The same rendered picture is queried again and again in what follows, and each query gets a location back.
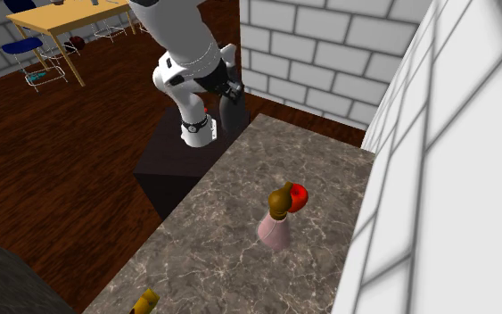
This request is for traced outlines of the pink bottle with brown top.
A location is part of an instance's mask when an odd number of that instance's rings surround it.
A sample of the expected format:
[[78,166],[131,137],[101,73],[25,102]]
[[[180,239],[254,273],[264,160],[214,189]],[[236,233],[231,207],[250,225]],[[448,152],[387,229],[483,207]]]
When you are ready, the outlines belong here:
[[257,228],[259,240],[275,251],[288,248],[291,242],[287,214],[292,207],[292,186],[293,183],[286,182],[283,187],[270,194],[268,197],[268,213]]

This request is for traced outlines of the light wooden table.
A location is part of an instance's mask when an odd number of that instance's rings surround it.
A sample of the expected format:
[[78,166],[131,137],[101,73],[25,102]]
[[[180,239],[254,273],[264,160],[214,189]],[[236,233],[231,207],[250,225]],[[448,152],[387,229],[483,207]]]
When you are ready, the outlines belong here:
[[9,14],[6,18],[15,25],[23,37],[26,37],[23,31],[24,27],[49,36],[69,64],[79,84],[84,87],[85,82],[57,36],[123,12],[128,16],[130,28],[135,34],[136,28],[129,16],[129,10],[127,0],[98,0],[98,4],[92,4],[91,0],[64,0],[62,5],[44,5],[24,12]]

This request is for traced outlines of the dark robot stand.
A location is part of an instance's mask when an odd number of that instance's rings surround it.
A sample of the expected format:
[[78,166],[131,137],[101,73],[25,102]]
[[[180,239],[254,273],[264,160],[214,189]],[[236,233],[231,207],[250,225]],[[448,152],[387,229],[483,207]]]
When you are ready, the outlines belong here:
[[166,109],[133,171],[161,219],[167,218],[250,122],[246,112],[234,135],[227,136],[220,129],[217,140],[192,148],[181,138],[178,109]]

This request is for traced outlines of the yellow object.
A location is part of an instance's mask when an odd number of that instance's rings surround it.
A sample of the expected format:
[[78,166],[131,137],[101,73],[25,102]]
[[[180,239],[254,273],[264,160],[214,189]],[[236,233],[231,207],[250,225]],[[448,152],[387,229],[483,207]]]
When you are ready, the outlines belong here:
[[147,288],[128,314],[151,314],[160,296],[151,288]]

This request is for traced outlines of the red apple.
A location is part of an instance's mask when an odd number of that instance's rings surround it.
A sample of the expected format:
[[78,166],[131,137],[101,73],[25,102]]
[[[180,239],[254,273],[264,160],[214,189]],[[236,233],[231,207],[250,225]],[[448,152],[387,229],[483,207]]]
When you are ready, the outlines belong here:
[[292,198],[292,206],[288,211],[290,213],[294,213],[302,209],[307,204],[309,193],[304,186],[296,183],[292,184],[290,193]]

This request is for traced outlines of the dark grey speckled block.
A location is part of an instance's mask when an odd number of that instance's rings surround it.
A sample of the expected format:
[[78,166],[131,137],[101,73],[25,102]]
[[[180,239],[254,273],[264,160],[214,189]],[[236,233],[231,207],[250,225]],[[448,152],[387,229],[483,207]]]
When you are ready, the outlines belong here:
[[0,247],[0,314],[77,314],[28,264]]

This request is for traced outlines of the dark red ball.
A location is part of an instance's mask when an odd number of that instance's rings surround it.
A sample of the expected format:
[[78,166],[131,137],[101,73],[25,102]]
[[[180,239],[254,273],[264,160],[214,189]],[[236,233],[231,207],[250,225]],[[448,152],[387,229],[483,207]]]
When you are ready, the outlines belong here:
[[85,45],[86,42],[84,39],[78,36],[70,37],[70,39],[63,44],[68,53],[78,53]]

